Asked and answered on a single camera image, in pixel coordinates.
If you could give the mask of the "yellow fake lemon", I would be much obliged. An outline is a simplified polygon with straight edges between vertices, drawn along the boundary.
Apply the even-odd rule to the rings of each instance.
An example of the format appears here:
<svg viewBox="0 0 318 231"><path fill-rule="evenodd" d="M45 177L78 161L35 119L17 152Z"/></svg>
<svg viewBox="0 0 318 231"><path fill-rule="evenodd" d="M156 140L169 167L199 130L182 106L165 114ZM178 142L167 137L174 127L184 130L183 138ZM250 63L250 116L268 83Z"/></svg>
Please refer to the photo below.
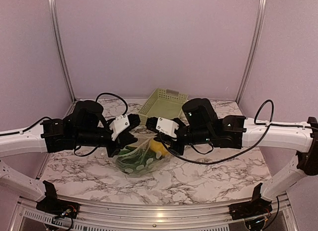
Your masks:
<svg viewBox="0 0 318 231"><path fill-rule="evenodd" d="M169 156L168 150L162 145L162 143L157 142L154 139L150 140L149 148L150 148L150 150L152 150L153 152L156 153L157 159L165 157L165 156Z"/></svg>

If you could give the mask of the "clear zip top bag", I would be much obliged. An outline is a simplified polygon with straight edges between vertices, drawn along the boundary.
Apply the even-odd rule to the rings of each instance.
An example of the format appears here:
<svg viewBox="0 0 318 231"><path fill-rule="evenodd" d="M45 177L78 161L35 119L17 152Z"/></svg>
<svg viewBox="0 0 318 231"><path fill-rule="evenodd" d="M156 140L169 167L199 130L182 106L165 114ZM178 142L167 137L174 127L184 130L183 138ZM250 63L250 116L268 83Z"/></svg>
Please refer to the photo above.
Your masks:
<svg viewBox="0 0 318 231"><path fill-rule="evenodd" d="M172 155L154 137L125 146L113 158L115 166L128 176L143 176L167 165Z"/></svg>

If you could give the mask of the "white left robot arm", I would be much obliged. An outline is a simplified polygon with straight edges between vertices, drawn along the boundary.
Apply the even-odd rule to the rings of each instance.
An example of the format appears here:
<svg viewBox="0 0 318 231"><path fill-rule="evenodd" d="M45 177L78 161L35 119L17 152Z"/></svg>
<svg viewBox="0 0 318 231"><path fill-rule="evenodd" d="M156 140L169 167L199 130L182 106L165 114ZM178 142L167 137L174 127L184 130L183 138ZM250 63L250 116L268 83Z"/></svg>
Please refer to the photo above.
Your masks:
<svg viewBox="0 0 318 231"><path fill-rule="evenodd" d="M24 198L43 202L45 208L57 214L63 203L57 198L55 186L48 181L27 176L6 163L8 157L29 154L52 154L78 151L83 147L93 150L105 148L108 157L114 157L135 143L131 130L139 126L137 114L124 112L106 120L103 106L92 100L78 102L72 113L63 119L41 118L33 125L0 134L0 183Z"/></svg>

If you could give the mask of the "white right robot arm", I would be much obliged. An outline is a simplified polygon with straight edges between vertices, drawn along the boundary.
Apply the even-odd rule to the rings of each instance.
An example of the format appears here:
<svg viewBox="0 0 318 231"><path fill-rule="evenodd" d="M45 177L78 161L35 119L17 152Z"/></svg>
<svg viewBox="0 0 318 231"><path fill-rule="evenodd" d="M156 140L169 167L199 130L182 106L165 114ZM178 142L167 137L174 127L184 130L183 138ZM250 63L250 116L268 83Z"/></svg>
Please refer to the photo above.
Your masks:
<svg viewBox="0 0 318 231"><path fill-rule="evenodd" d="M211 144L217 148L249 151L254 147L291 149L296 155L271 179L255 187L246 211L257 215L281 192L307 176L318 174L318 120L284 123L228 115L219 119L209 100L195 98L183 106L189 125L169 121L172 150L181 157L185 145Z"/></svg>

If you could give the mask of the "green fake leafy vegetable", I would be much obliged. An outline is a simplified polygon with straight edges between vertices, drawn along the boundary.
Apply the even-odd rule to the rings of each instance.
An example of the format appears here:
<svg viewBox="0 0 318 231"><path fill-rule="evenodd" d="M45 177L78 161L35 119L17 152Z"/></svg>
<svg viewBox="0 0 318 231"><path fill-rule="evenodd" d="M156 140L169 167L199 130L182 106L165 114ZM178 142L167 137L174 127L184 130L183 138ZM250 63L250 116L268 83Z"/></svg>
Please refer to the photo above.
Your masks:
<svg viewBox="0 0 318 231"><path fill-rule="evenodd" d="M150 172L162 158L150 148L126 146L115 159L116 167L128 175L139 175Z"/></svg>

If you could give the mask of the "pale green perforated basket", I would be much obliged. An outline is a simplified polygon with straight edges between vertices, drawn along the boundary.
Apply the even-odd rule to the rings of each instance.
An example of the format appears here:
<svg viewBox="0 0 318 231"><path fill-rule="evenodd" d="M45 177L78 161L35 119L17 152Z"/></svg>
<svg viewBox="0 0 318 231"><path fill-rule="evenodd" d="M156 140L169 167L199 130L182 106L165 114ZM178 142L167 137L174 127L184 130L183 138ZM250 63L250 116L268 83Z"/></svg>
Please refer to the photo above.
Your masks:
<svg viewBox="0 0 318 231"><path fill-rule="evenodd" d="M145 125L150 117L180 118L183 113L182 106L187 99L187 94L178 91L163 88L155 89L138 112L141 125Z"/></svg>

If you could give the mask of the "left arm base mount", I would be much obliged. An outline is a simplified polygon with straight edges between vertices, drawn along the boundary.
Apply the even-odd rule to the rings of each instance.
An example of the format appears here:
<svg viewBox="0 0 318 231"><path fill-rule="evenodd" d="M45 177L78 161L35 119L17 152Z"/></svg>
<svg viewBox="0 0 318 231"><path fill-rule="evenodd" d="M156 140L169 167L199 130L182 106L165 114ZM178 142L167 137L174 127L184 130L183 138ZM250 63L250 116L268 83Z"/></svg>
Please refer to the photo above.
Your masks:
<svg viewBox="0 0 318 231"><path fill-rule="evenodd" d="M79 203L59 199L52 183L43 181L43 184L45 186L45 196L37 202L36 209L56 215L56 217L64 217L66 216L66 211L70 210L68 216L75 219L78 215Z"/></svg>

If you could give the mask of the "aluminium front rail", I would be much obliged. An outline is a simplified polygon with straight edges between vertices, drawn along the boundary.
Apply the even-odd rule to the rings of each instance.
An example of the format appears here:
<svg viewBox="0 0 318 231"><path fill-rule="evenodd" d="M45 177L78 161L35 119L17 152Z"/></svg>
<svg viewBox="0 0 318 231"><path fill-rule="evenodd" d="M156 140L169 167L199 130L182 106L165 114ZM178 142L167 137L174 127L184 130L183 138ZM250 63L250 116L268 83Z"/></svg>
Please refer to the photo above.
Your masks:
<svg viewBox="0 0 318 231"><path fill-rule="evenodd" d="M20 197L9 230L58 231L73 224L75 231L244 231L245 220L233 220L224 201L194 205L121 204L59 196L79 204L77 217L53 221L53 215L38 211L36 203Z"/></svg>

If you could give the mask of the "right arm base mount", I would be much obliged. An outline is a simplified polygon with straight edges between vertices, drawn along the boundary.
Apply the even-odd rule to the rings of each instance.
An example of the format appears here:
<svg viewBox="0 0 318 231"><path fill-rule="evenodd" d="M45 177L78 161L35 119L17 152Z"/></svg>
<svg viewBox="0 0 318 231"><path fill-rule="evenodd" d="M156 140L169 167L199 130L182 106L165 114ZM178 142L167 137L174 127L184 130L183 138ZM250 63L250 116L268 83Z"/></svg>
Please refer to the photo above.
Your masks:
<svg viewBox="0 0 318 231"><path fill-rule="evenodd" d="M250 201L234 203L229 205L229 214L233 220L246 219L272 211L272 201L263 199L261 187L263 183L255 186Z"/></svg>

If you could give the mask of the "left aluminium frame post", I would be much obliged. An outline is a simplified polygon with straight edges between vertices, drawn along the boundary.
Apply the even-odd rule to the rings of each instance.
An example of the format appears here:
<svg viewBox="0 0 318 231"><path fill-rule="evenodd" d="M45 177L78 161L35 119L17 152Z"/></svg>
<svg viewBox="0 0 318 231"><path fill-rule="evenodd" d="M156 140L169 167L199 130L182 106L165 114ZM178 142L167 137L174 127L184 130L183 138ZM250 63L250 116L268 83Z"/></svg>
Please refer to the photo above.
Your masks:
<svg viewBox="0 0 318 231"><path fill-rule="evenodd" d="M71 102L74 103L76 102L77 99L76 99L75 92L72 86L72 82L71 82L71 78L70 78L70 74L69 74L69 70L67 66L67 61L66 61L66 57L64 53L64 48L62 44L62 37L61 37L59 21L58 21L56 0L48 0L48 5L49 5L51 21L53 25L53 32L54 32L55 43L56 43L57 51L58 51L58 57L62 67L62 74L64 77L69 98Z"/></svg>

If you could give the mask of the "aluminium frame post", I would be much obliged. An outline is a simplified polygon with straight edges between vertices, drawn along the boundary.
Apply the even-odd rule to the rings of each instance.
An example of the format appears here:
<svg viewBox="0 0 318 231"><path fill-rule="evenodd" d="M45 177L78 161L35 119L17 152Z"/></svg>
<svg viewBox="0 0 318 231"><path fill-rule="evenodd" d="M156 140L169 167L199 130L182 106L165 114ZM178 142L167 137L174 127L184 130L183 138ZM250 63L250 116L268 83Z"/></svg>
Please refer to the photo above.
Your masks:
<svg viewBox="0 0 318 231"><path fill-rule="evenodd" d="M58 57L62 67L62 74L64 77L69 98L71 102L74 103L76 102L77 99L76 99L75 92L72 86L72 82L71 82L71 78L70 78L70 74L69 74L69 70L67 66L67 61L66 61L66 57L64 53L64 48L62 44L62 37L61 37L59 21L58 21L56 0L48 0L48 5L49 5L51 21L53 25L53 32L54 32L55 43L56 43L57 51L58 51Z"/></svg>
<svg viewBox="0 0 318 231"><path fill-rule="evenodd" d="M250 46L249 54L245 64L243 77L241 79L240 86L236 96L237 104L240 104L243 99L243 95L248 84L248 79L252 71L254 57L257 51L257 47L260 41L260 37L261 37L263 25L264 25L266 5L267 5L267 0L259 0L251 46Z"/></svg>

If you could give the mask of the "right aluminium frame post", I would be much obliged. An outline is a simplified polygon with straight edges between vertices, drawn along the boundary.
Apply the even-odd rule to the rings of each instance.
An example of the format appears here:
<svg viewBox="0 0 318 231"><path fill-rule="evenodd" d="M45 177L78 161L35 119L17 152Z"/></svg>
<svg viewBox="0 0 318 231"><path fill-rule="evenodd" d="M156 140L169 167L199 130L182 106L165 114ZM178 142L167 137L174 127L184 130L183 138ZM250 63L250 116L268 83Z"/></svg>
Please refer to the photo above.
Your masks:
<svg viewBox="0 0 318 231"><path fill-rule="evenodd" d="M240 86L236 96L237 104L240 104L243 99L243 95L248 84L248 79L252 71L254 57L257 51L257 47L260 41L260 37L261 37L263 25L264 25L266 5L267 5L267 0L259 0L251 46L250 46L249 54L245 64L243 77L241 79Z"/></svg>

